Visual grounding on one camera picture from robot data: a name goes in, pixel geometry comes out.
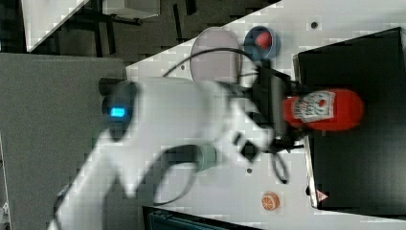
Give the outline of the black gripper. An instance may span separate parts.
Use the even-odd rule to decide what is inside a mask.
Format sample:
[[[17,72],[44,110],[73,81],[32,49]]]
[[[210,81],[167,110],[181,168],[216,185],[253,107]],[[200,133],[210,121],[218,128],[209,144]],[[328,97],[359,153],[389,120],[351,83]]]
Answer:
[[[271,67],[269,62],[258,65],[257,76],[249,89],[250,100],[274,129],[275,140],[271,146],[276,150],[293,150],[297,137],[295,129],[283,118],[283,101],[292,95],[294,81]]]

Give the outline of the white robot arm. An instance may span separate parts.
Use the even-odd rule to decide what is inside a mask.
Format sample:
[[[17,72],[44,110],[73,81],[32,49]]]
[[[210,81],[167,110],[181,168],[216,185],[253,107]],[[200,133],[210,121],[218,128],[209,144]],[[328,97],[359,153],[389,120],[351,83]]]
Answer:
[[[102,230],[102,205],[114,182],[133,197],[162,158],[198,171],[222,157],[274,161],[291,149],[282,101],[296,83],[261,66],[249,87],[236,82],[146,77],[116,83],[104,103],[106,128],[73,182],[60,193],[47,230]]]

